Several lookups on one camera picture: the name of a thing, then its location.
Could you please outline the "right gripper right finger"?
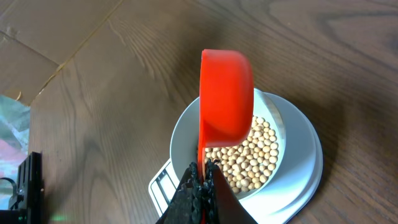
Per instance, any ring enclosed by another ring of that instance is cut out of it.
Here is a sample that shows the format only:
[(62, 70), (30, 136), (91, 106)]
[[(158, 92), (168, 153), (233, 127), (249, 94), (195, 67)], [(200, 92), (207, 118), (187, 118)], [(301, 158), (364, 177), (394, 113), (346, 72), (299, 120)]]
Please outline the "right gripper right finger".
[(221, 169), (211, 161), (206, 163), (205, 190), (205, 223), (257, 223), (240, 204)]

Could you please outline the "red measuring scoop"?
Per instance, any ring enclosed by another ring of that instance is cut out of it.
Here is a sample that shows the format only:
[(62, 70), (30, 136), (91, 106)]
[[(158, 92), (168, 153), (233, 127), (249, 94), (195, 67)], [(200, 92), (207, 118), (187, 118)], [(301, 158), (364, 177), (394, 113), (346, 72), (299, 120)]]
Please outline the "red measuring scoop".
[[(201, 54), (198, 178), (205, 194), (207, 147), (235, 146), (249, 132), (254, 84), (248, 59), (233, 50), (205, 49)], [(205, 195), (202, 198), (205, 223)]]

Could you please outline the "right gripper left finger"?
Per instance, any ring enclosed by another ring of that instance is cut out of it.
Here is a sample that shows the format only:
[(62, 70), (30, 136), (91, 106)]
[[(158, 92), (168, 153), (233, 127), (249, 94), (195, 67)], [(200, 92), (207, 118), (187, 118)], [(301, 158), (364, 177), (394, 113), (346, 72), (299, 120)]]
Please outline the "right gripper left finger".
[(200, 224), (203, 219), (202, 196), (203, 186), (198, 178), (197, 164), (192, 162), (185, 170), (168, 208), (156, 224)]

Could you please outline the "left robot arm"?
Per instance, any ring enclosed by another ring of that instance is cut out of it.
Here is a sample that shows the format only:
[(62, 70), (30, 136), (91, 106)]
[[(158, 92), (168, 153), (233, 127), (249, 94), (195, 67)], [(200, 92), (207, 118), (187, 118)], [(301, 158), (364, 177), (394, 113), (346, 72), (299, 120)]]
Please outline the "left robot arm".
[(1, 224), (42, 223), (44, 181), (42, 178), (42, 155), (30, 153), (20, 164), (17, 180), (1, 177), (12, 185), (12, 195), (7, 210), (1, 210)]

